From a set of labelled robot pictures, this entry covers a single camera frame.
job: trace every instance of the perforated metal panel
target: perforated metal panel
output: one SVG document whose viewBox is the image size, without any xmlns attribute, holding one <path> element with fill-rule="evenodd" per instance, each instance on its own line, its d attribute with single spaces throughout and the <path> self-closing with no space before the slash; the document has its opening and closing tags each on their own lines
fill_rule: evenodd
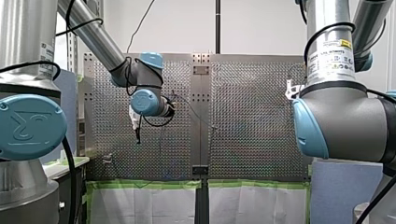
<svg viewBox="0 0 396 224">
<path fill-rule="evenodd" d="M 307 177 L 295 142 L 286 80 L 303 83 L 301 57 L 213 56 L 210 178 Z"/>
<path fill-rule="evenodd" d="M 177 115 L 164 128 L 143 122 L 137 145 L 126 90 L 86 55 L 89 179 L 191 179 L 193 165 L 208 164 L 209 178 L 307 180 L 310 160 L 297 149 L 285 96 L 288 78 L 304 82 L 303 67 L 296 66 L 302 57 L 163 56 L 163 94 L 178 102 Z"/>
<path fill-rule="evenodd" d="M 189 100 L 190 57 L 164 56 L 163 95 L 175 99 L 174 92 Z M 86 110 L 89 111 L 86 114 L 88 125 L 92 126 L 92 134 L 87 136 L 87 141 L 92 140 L 87 143 L 91 145 L 87 153 L 92 158 L 87 170 L 88 178 L 190 179 L 189 106 L 178 104 L 174 119 L 163 128 L 151 127 L 143 121 L 142 144 L 137 145 L 128 116 L 130 98 L 126 90 L 111 84 L 110 74 L 94 57 L 87 58 L 85 66 L 93 78 L 88 80 L 92 92 L 86 96 L 92 107 Z M 165 121 L 163 118 L 148 120 L 157 124 Z"/>
</svg>

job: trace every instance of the metal pole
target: metal pole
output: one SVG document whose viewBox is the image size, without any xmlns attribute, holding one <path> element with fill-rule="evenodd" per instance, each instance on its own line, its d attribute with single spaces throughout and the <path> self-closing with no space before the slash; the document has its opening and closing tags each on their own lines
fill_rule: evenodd
<svg viewBox="0 0 396 224">
<path fill-rule="evenodd" d="M 0 67 L 54 58 L 56 0 L 0 1 Z M 0 74 L 1 84 L 59 91 L 55 68 L 32 65 Z"/>
<path fill-rule="evenodd" d="M 220 54 L 221 0 L 216 0 L 216 54 Z"/>
</svg>

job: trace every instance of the white wall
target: white wall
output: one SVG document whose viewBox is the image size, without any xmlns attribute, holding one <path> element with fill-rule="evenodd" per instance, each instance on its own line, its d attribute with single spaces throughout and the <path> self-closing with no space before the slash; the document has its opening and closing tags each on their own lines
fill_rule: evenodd
<svg viewBox="0 0 396 224">
<path fill-rule="evenodd" d="M 104 0 L 105 25 L 126 51 L 131 34 L 151 0 Z M 350 0 L 351 16 L 359 0 Z M 385 91 L 390 82 L 389 50 L 395 22 L 392 10 L 384 36 L 375 45 L 375 63 L 369 72 L 357 74 L 367 87 Z M 305 24 L 294 0 L 223 0 L 221 4 L 221 53 L 302 55 Z M 157 0 L 135 36 L 132 52 L 175 53 L 215 51 L 215 0 Z"/>
<path fill-rule="evenodd" d="M 56 19 L 56 33 L 66 30 L 66 22 L 61 15 Z M 67 70 L 67 42 L 66 35 L 61 35 L 55 38 L 55 57 L 54 61 L 61 66 L 62 69 Z"/>
</svg>

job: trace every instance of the blue joint cap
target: blue joint cap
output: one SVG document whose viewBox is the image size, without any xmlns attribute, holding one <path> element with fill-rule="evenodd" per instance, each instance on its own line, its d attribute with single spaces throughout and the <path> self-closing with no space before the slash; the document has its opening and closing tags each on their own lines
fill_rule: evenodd
<svg viewBox="0 0 396 224">
<path fill-rule="evenodd" d="M 29 161 L 47 155 L 64 139 L 66 116 L 51 99 L 19 94 L 0 100 L 0 158 Z"/>
<path fill-rule="evenodd" d="M 304 100 L 294 100 L 293 109 L 298 148 L 306 156 L 329 159 L 329 149 L 323 133 Z"/>
<path fill-rule="evenodd" d="M 140 60 L 155 68 L 163 69 L 163 56 L 156 52 L 143 52 L 140 54 Z"/>
<path fill-rule="evenodd" d="M 373 53 L 370 53 L 369 58 L 367 59 L 366 63 L 364 64 L 363 68 L 359 72 L 365 72 L 370 70 L 373 66 Z"/>
<path fill-rule="evenodd" d="M 387 91 L 387 95 L 396 98 L 396 90 Z"/>
<path fill-rule="evenodd" d="M 160 100 L 149 90 L 138 90 L 131 98 L 131 107 L 135 113 L 143 116 L 155 116 L 160 106 Z"/>
</svg>

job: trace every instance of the sticker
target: sticker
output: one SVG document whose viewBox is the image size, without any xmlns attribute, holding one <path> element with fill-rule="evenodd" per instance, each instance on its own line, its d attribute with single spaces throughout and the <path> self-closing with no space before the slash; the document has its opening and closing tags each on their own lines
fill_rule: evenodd
<svg viewBox="0 0 396 224">
<path fill-rule="evenodd" d="M 327 41 L 308 57 L 308 81 L 317 77 L 350 76 L 355 73 L 352 45 L 346 40 Z"/>
<path fill-rule="evenodd" d="M 341 41 L 341 46 L 342 47 L 347 47 L 347 48 L 349 48 L 349 49 L 352 49 L 352 43 L 350 43 L 349 41 L 347 41 L 347 40 L 340 40 Z"/>
<path fill-rule="evenodd" d="M 41 51 L 40 51 L 40 60 L 53 62 L 53 57 L 54 57 L 53 46 L 42 43 Z M 56 68 L 53 68 L 53 66 L 50 64 L 40 64 L 38 73 L 46 78 L 52 79 L 53 69 Z"/>
</svg>

